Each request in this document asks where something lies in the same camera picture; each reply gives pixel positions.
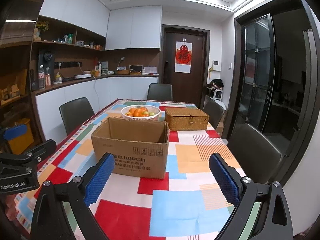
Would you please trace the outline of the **colourful patchwork tablecloth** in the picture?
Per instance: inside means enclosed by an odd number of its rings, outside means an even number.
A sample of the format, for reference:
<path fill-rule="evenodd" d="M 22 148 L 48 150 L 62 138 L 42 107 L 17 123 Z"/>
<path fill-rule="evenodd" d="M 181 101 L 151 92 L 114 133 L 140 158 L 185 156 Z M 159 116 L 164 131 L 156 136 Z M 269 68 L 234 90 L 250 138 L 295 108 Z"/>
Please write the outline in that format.
<path fill-rule="evenodd" d="M 96 163 L 94 130 L 134 104 L 116 100 L 59 139 L 57 152 L 40 166 L 40 182 L 65 183 L 83 175 Z M 171 132 L 163 179 L 112 174 L 91 211 L 110 239 L 214 239 L 233 211 L 209 170 L 215 152 L 243 174 L 212 126 Z"/>

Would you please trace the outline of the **brown cardboard box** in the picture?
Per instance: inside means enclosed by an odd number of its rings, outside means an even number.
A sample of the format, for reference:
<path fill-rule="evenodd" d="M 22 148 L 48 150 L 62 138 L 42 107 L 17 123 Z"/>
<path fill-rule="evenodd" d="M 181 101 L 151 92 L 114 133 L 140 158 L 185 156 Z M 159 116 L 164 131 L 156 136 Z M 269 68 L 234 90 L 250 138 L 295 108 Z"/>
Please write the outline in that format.
<path fill-rule="evenodd" d="M 113 173 L 165 178 L 169 127 L 164 121 L 108 118 L 91 135 L 96 159 L 114 156 Z"/>

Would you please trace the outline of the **dark chair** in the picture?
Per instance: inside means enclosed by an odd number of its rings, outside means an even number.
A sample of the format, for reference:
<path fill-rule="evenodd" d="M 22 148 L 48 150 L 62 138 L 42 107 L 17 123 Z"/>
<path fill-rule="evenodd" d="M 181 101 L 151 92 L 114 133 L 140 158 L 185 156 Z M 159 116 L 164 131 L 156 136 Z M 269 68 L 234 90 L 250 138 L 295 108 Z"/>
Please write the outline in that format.
<path fill-rule="evenodd" d="M 283 155 L 261 132 L 249 124 L 239 124 L 228 140 L 227 147 L 246 176 L 256 183 L 274 180 Z"/>
<path fill-rule="evenodd" d="M 67 135 L 94 115 L 93 108 L 86 97 L 62 104 L 59 111 Z"/>
<path fill-rule="evenodd" d="M 214 100 L 210 100 L 204 106 L 203 111 L 209 115 L 209 123 L 214 129 L 216 129 L 225 113 L 225 110 Z"/>

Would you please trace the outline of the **white intercom wall panel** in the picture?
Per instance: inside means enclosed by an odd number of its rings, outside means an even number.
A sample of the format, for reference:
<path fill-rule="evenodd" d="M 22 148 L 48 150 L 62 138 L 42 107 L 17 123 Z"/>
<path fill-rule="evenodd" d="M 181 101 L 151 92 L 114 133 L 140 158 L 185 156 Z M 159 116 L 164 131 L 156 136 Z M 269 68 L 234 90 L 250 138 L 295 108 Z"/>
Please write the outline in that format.
<path fill-rule="evenodd" d="M 221 71 L 221 64 L 219 61 L 213 60 L 212 62 L 212 69 L 215 72 L 220 72 Z"/>

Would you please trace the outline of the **dark wooden door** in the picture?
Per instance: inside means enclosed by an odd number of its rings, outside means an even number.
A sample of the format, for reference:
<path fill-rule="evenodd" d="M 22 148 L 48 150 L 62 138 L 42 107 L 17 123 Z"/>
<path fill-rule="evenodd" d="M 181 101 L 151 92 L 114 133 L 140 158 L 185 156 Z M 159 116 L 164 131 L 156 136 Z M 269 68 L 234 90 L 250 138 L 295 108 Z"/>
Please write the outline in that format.
<path fill-rule="evenodd" d="M 161 83 L 172 85 L 174 101 L 203 105 L 209 49 L 210 31 L 163 25 L 159 73 Z"/>

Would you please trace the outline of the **woven wicker basket box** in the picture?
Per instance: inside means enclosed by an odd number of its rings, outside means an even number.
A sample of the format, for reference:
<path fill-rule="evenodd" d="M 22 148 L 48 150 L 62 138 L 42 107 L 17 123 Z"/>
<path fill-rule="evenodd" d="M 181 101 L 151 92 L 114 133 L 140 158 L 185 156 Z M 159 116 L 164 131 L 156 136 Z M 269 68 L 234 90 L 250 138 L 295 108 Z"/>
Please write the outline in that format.
<path fill-rule="evenodd" d="M 206 130 L 209 115 L 198 108 L 166 108 L 165 121 L 170 131 Z"/>

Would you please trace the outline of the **white fruit basket bowl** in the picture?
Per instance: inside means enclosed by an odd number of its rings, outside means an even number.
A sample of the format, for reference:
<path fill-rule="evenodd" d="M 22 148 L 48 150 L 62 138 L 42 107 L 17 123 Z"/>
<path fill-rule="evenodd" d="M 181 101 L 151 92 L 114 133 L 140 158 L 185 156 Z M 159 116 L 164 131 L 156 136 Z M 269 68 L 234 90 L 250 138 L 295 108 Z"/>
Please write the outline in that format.
<path fill-rule="evenodd" d="M 123 119 L 127 120 L 157 120 L 161 110 L 152 105 L 132 105 L 121 109 Z"/>

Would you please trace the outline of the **red fu door calendar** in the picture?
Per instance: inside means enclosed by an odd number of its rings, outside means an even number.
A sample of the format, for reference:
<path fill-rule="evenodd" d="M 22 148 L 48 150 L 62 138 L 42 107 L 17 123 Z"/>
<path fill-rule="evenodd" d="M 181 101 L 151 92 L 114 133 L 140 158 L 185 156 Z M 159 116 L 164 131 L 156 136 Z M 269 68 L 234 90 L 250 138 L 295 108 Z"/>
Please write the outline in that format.
<path fill-rule="evenodd" d="M 189 42 L 176 42 L 175 72 L 185 74 L 191 73 L 192 47 L 192 43 Z"/>

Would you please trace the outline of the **dark chair right far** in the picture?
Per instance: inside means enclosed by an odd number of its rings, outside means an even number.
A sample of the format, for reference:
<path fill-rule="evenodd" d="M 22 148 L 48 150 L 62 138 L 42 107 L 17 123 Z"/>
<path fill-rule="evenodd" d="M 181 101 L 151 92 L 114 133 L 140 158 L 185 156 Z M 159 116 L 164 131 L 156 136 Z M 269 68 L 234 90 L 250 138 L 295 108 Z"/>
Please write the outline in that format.
<path fill-rule="evenodd" d="M 210 100 L 204 106 L 203 111 L 209 115 L 209 123 L 214 129 L 216 129 L 225 113 L 225 110 L 214 100 Z"/>

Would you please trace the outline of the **dark chair far end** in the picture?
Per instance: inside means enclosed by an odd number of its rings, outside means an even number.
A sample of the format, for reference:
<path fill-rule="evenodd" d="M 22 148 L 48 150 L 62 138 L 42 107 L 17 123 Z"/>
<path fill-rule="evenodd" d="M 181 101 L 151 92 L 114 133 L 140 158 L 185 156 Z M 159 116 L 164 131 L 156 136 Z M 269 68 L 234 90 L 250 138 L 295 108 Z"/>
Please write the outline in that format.
<path fill-rule="evenodd" d="M 163 83 L 151 83 L 149 85 L 147 99 L 156 101 L 172 101 L 172 85 Z"/>

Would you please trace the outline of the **water bottle on counter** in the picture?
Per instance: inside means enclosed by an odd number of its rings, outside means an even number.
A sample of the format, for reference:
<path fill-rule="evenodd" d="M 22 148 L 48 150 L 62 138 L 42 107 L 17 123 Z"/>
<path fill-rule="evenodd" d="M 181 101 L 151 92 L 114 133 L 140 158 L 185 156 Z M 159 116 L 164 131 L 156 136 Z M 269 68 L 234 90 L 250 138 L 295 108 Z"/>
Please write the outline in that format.
<path fill-rule="evenodd" d="M 38 68 L 38 81 L 39 81 L 39 89 L 45 89 L 46 87 L 45 71 L 44 71 L 44 66 L 42 64 Z"/>

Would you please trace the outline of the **white upper wall cabinet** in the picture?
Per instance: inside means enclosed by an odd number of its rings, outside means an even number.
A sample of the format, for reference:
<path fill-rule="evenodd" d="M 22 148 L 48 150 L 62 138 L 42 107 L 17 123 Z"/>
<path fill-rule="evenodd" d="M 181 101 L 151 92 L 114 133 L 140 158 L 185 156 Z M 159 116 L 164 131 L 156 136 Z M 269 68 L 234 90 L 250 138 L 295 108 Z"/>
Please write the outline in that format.
<path fill-rule="evenodd" d="M 106 50 L 161 48 L 162 7 L 132 7 L 110 11 Z"/>

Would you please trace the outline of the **dark chair right near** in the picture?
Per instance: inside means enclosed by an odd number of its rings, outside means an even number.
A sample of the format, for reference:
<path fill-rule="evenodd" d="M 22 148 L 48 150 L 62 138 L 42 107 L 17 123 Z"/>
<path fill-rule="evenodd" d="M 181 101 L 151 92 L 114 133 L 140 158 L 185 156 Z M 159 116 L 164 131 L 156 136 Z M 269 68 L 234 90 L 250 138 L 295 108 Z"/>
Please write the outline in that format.
<path fill-rule="evenodd" d="M 283 155 L 261 132 L 249 124 L 239 124 L 228 140 L 227 147 L 246 176 L 256 183 L 274 180 Z"/>

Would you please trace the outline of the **dark chair left side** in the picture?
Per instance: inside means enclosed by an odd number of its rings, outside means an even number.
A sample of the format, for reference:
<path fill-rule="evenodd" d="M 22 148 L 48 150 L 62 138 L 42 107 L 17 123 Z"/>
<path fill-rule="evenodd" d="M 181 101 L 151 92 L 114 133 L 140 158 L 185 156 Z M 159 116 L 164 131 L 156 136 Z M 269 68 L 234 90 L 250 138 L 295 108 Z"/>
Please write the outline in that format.
<path fill-rule="evenodd" d="M 86 97 L 62 104 L 59 111 L 67 135 L 94 115 L 93 108 Z"/>

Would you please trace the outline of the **black glass sliding door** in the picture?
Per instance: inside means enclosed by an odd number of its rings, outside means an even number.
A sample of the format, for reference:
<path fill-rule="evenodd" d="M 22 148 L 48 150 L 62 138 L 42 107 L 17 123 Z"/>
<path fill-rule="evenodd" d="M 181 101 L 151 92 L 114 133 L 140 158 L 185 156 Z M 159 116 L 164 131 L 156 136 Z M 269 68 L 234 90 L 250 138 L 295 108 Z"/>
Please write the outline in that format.
<path fill-rule="evenodd" d="M 262 131 L 271 104 L 275 75 L 276 45 L 270 14 L 247 22 L 241 66 L 244 70 L 236 123 L 248 123 Z"/>

